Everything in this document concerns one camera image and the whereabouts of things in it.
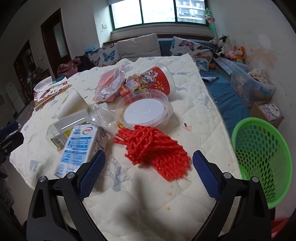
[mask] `plush toy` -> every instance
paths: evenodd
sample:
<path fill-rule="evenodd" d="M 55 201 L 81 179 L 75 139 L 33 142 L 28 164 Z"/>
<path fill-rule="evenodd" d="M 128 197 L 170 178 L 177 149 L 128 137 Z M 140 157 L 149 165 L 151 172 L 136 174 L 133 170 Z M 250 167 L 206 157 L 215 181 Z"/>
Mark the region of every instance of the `plush toy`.
<path fill-rule="evenodd" d="M 234 51 L 229 51 L 228 54 L 225 55 L 226 58 L 243 63 L 244 62 L 244 47 L 237 48 L 236 46 L 234 47 Z"/>
<path fill-rule="evenodd" d="M 218 49 L 216 51 L 216 53 L 214 53 L 214 57 L 215 58 L 218 58 L 218 57 L 225 57 L 225 54 L 228 53 L 229 51 L 231 51 L 232 49 L 232 46 L 231 46 L 231 42 L 230 42 L 230 39 L 229 39 L 229 36 L 222 36 L 220 38 L 220 42 L 218 43 L 218 46 L 217 46 Z"/>
<path fill-rule="evenodd" d="M 210 44 L 213 44 L 213 45 L 218 45 L 219 42 L 220 42 L 220 39 L 219 38 L 213 38 L 212 40 L 209 41 Z"/>
<path fill-rule="evenodd" d="M 262 69 L 253 69 L 250 72 L 248 72 L 248 75 L 250 75 L 256 81 L 268 84 L 267 77 Z"/>

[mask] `orange stuffed toy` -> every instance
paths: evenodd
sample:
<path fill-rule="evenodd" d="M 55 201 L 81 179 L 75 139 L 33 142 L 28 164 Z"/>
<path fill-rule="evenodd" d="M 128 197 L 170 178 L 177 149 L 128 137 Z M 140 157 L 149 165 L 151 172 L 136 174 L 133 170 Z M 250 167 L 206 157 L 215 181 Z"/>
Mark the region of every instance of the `orange stuffed toy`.
<path fill-rule="evenodd" d="M 229 51 L 228 54 L 225 55 L 226 58 L 231 59 L 233 61 L 236 61 L 238 63 L 243 63 L 244 62 L 244 53 L 245 49 L 244 47 L 237 48 L 236 46 L 234 47 L 234 51 Z"/>
<path fill-rule="evenodd" d="M 237 56 L 237 62 L 242 63 L 244 62 L 244 53 L 245 49 L 244 47 L 237 48 L 236 46 L 234 47 L 234 54 Z"/>

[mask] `doorway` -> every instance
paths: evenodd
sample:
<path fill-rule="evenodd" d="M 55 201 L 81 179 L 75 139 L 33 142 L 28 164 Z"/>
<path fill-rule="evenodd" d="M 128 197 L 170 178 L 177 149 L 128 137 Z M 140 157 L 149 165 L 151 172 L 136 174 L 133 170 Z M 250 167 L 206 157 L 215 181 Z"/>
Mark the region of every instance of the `doorway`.
<path fill-rule="evenodd" d="M 36 65 L 32 55 L 29 40 L 25 43 L 24 47 L 19 52 L 13 63 L 13 66 L 22 87 L 22 93 L 26 99 L 26 102 L 29 103 L 34 99 L 34 97 L 32 82 L 28 81 L 28 76 L 31 73 L 34 73 L 34 71 L 36 70 Z"/>
<path fill-rule="evenodd" d="M 59 65 L 71 61 L 64 34 L 61 9 L 58 9 L 41 25 L 41 32 L 50 66 L 57 78 Z"/>

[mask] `green window frame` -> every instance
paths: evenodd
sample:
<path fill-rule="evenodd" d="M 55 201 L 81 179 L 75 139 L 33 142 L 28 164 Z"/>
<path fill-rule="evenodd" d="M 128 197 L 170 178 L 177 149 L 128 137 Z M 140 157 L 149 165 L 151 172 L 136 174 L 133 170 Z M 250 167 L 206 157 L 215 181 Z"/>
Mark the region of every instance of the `green window frame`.
<path fill-rule="evenodd" d="M 142 23 L 141 24 L 129 25 L 129 26 L 122 27 L 122 28 L 115 28 L 114 17 L 113 17 L 113 12 L 112 12 L 112 6 L 109 5 L 110 16 L 111 16 L 111 23 L 112 23 L 112 29 L 113 29 L 113 31 L 115 31 L 115 30 L 120 30 L 120 29 L 125 29 L 125 28 L 132 28 L 132 27 L 137 27 L 137 26 L 155 25 L 155 24 L 166 24 L 166 23 L 170 23 L 170 24 L 172 24 L 172 23 L 178 23 L 178 24 L 184 24 L 184 25 L 195 25 L 195 26 L 209 27 L 209 23 L 207 21 L 206 21 L 205 24 L 202 24 L 202 23 L 193 23 L 193 22 L 185 22 L 185 21 L 178 21 L 176 1 L 178 1 L 178 0 L 173 0 L 173 2 L 174 2 L 174 12 L 175 12 L 175 21 L 174 22 L 144 23 L 142 2 L 141 2 L 141 0 L 139 0 Z M 204 2 L 205 2 L 205 9 L 206 9 L 206 8 L 208 8 L 208 2 L 207 2 L 207 0 L 204 0 Z"/>

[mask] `barcode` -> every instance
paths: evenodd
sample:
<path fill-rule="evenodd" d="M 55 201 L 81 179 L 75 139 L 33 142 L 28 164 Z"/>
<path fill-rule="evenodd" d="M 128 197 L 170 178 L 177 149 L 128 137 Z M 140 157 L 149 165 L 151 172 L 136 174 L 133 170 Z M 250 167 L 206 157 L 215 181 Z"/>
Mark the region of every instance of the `barcode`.
<path fill-rule="evenodd" d="M 53 142 L 55 143 L 55 145 L 57 145 L 59 148 L 64 147 L 64 144 L 60 142 L 60 140 L 58 138 L 54 138 L 52 139 Z"/>

